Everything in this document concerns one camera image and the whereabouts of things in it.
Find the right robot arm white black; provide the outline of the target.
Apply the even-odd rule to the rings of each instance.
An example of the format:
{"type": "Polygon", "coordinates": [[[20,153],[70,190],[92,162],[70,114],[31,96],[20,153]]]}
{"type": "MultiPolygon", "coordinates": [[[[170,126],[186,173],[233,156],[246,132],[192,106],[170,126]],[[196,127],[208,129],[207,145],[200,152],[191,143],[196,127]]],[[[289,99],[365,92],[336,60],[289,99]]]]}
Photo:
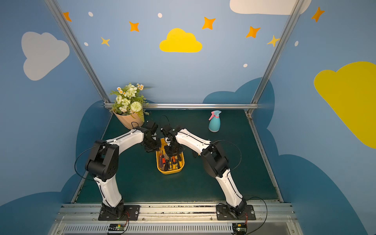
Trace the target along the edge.
{"type": "Polygon", "coordinates": [[[246,200],[237,189],[231,175],[229,161],[221,144],[200,138],[181,126],[172,128],[165,125],[161,128],[161,133],[167,142],[164,151],[168,157],[181,154],[183,146],[201,157],[205,171],[219,183],[229,210],[240,216],[246,208],[246,200]]]}

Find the yellow plastic storage box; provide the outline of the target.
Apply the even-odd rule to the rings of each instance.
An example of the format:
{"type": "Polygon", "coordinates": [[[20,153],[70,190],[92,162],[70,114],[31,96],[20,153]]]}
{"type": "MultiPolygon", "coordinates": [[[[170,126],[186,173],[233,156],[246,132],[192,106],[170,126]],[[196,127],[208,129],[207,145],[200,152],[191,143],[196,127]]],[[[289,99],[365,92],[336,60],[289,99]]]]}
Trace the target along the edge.
{"type": "Polygon", "coordinates": [[[165,152],[165,146],[167,143],[164,138],[160,139],[161,147],[156,151],[157,169],[162,174],[173,174],[180,172],[184,165],[185,159],[183,152],[178,156],[169,157],[165,152]]]}

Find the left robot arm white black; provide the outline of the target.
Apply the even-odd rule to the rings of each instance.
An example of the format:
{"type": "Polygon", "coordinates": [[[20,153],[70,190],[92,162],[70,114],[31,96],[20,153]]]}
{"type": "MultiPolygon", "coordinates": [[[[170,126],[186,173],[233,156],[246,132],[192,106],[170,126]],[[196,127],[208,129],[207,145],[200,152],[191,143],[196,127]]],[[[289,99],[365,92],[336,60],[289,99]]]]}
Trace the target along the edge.
{"type": "Polygon", "coordinates": [[[135,127],[119,137],[94,143],[85,169],[99,187],[103,214],[109,214],[114,219],[120,219],[124,215],[124,202],[116,182],[119,156],[138,144],[144,146],[145,152],[159,150],[161,141],[156,138],[157,129],[158,124],[148,121],[144,127],[135,127]]]}

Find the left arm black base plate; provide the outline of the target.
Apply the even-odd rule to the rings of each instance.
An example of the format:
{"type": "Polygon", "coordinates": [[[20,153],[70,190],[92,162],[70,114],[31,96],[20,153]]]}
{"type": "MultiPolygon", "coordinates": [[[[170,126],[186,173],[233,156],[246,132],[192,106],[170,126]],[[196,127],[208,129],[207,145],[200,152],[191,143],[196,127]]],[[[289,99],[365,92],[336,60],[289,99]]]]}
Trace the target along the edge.
{"type": "Polygon", "coordinates": [[[119,205],[115,208],[102,205],[99,213],[99,221],[137,221],[140,212],[140,205],[119,205]]]}

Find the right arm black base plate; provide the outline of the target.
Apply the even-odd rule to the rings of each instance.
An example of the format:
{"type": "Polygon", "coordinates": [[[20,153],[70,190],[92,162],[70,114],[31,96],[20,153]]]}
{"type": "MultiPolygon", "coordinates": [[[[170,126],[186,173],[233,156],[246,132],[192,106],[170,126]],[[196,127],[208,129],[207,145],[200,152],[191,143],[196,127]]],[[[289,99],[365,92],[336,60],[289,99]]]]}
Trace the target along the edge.
{"type": "Polygon", "coordinates": [[[246,205],[242,213],[237,213],[227,204],[219,203],[216,205],[217,220],[256,220],[256,214],[252,205],[246,205]]]}

